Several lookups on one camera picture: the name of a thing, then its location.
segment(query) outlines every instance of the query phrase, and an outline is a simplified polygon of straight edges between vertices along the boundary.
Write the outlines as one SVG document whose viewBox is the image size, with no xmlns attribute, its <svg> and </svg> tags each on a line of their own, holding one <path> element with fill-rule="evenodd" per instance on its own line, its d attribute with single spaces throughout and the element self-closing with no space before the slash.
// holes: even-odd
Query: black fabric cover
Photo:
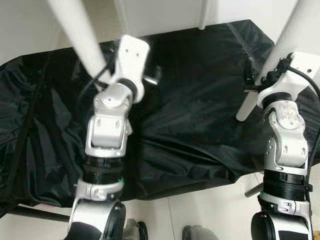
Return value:
<svg viewBox="0 0 320 240">
<path fill-rule="evenodd" d="M 158 87 L 145 85 L 133 106 L 122 200 L 156 199 L 237 181 L 262 171 L 269 132 L 256 107 L 235 115 L 246 94 L 244 72 L 259 73 L 273 42 L 250 20 L 142 37 L 151 52 L 146 73 L 162 69 Z M 111 43 L 101 48 L 110 55 Z M 18 203 L 71 207 L 85 161 L 92 88 L 71 48 L 24 55 L 0 67 L 0 206 Z M 297 104 L 312 146 L 319 103 L 307 88 Z"/>
</svg>

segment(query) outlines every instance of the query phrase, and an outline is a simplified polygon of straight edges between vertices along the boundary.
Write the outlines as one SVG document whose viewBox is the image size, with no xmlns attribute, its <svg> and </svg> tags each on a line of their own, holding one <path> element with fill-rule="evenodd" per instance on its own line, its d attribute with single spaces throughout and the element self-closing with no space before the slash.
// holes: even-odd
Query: tiled floor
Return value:
<svg viewBox="0 0 320 240">
<path fill-rule="evenodd" d="M 320 164 L 313 167 L 312 222 L 320 230 Z M 246 198 L 245 191 L 262 181 L 261 173 L 242 176 L 235 184 L 189 192 L 153 201 L 124 202 L 127 218 L 144 221 L 150 240 L 180 240 L 185 225 L 201 225 L 220 240 L 250 240 L 252 216 L 260 210 L 257 195 Z M 37 209 L 69 215 L 69 208 L 39 205 Z M 7 214 L 0 219 L 0 239 L 59 240 L 67 223 Z"/>
</svg>

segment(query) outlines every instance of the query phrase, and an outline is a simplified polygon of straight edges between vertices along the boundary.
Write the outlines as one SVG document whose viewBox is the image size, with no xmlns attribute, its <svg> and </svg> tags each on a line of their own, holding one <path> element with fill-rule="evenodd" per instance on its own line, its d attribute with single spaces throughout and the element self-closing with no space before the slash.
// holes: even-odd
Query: white metal rod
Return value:
<svg viewBox="0 0 320 240">
<path fill-rule="evenodd" d="M 289 53 L 300 51 L 320 55 L 319 23 L 320 1 L 299 0 L 255 83 L 259 85 L 261 78 L 277 66 L 280 58 L 285 58 Z M 236 119 L 246 120 L 257 104 L 257 96 L 252 92 L 247 95 Z"/>
<path fill-rule="evenodd" d="M 107 62 L 81 0 L 47 0 L 88 74 L 94 78 Z M 108 82 L 109 71 L 99 80 Z"/>
<path fill-rule="evenodd" d="M 129 24 L 124 0 L 114 0 L 115 9 L 124 34 L 129 34 Z"/>
<path fill-rule="evenodd" d="M 199 29 L 204 30 L 207 24 L 207 18 L 210 10 L 210 0 L 202 0 Z"/>
</svg>

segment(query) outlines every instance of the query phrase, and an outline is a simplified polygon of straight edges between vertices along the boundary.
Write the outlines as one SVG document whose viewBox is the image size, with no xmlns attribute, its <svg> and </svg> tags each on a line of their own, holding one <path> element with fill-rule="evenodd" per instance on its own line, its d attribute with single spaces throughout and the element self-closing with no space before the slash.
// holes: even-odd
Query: gray object on floor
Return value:
<svg viewBox="0 0 320 240">
<path fill-rule="evenodd" d="M 195 225 L 187 229 L 187 234 L 182 240 L 219 240 L 209 229 Z"/>
<path fill-rule="evenodd" d="M 136 220 L 130 218 L 123 229 L 122 240 L 140 240 L 139 227 Z"/>
</svg>

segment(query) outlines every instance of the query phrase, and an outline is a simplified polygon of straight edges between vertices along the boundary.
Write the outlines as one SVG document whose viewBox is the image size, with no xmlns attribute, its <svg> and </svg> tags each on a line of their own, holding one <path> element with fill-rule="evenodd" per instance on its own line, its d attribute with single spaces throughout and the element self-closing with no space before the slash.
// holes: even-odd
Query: white wall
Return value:
<svg viewBox="0 0 320 240">
<path fill-rule="evenodd" d="M 99 42 L 121 36 L 113 0 L 83 2 Z M 46 0 L 0 0 L 0 65 L 21 55 L 67 47 L 71 45 Z"/>
<path fill-rule="evenodd" d="M 201 0 L 123 0 L 129 32 L 136 36 L 198 26 Z M 207 23 L 251 19 L 277 41 L 297 0 L 211 0 Z"/>
<path fill-rule="evenodd" d="M 1 0 L 0 65 L 20 55 L 54 49 L 60 32 L 45 0 Z"/>
<path fill-rule="evenodd" d="M 201 0 L 123 0 L 131 34 L 198 26 Z M 297 0 L 211 0 L 208 24 L 252 19 L 276 41 Z M 113 0 L 85 0 L 99 42 L 121 34 Z M 70 47 L 45 0 L 0 1 L 0 65 L 20 55 Z"/>
</svg>

